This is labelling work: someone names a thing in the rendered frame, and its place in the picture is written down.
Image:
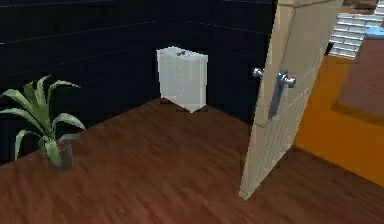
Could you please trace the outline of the beige room door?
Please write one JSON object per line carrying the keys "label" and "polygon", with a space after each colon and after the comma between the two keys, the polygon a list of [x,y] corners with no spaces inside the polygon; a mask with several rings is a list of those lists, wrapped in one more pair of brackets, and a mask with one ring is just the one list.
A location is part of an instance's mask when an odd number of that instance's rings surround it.
{"label": "beige room door", "polygon": [[[293,145],[343,0],[278,0],[239,196],[247,200]],[[296,78],[280,86],[278,73]]]}

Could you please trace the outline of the green house plant in pot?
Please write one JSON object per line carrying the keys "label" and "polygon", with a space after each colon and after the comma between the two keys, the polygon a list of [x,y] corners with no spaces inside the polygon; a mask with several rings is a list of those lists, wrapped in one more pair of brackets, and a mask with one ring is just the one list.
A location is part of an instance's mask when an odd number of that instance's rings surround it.
{"label": "green house plant in pot", "polygon": [[1,97],[5,96],[20,105],[20,108],[10,108],[0,111],[0,114],[12,114],[22,117],[32,124],[37,131],[20,130],[15,136],[14,159],[19,158],[19,152],[23,138],[32,134],[39,138],[38,151],[48,160],[51,166],[62,172],[74,166],[74,155],[72,150],[72,140],[80,140],[80,136],[75,133],[63,134],[57,137],[57,124],[60,122],[75,126],[82,130],[86,127],[82,121],[69,113],[60,113],[54,119],[50,116],[50,100],[53,91],[59,86],[71,86],[79,88],[74,83],[57,80],[51,84],[47,91],[44,90],[44,82],[49,78],[46,75],[40,78],[37,83],[33,81],[23,86],[23,92],[16,89],[7,89]]}

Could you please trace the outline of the blue object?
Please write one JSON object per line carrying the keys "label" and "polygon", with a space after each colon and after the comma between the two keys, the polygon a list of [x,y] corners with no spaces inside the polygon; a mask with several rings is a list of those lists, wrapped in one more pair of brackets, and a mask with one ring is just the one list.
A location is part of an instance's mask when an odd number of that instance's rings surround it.
{"label": "blue object", "polygon": [[384,27],[374,26],[366,30],[365,35],[373,38],[384,38]]}

